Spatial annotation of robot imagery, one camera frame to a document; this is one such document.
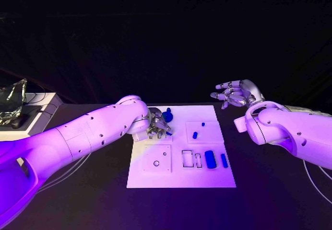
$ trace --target blue object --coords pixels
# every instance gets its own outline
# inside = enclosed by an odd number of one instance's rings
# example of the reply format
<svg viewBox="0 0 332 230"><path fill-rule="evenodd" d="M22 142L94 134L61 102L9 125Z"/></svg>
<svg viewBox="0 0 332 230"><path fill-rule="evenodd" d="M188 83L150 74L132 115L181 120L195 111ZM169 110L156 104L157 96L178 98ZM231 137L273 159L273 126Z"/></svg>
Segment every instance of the blue object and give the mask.
<svg viewBox="0 0 332 230"><path fill-rule="evenodd" d="M194 139L198 138L198 132L194 132L192 138L194 138Z"/></svg>
<svg viewBox="0 0 332 230"><path fill-rule="evenodd" d="M173 114L170 112L170 108L168 108L166 112L162 113L165 121L169 123L173 120Z"/></svg>
<svg viewBox="0 0 332 230"><path fill-rule="evenodd" d="M217 160L215 160L214 152L211 150L205 152L205 160L207 160L208 168L214 169L217 167Z"/></svg>
<svg viewBox="0 0 332 230"><path fill-rule="evenodd" d="M221 160L222 160L224 168L228 168L228 163L227 163L227 156L225 156L225 154L221 154Z"/></svg>

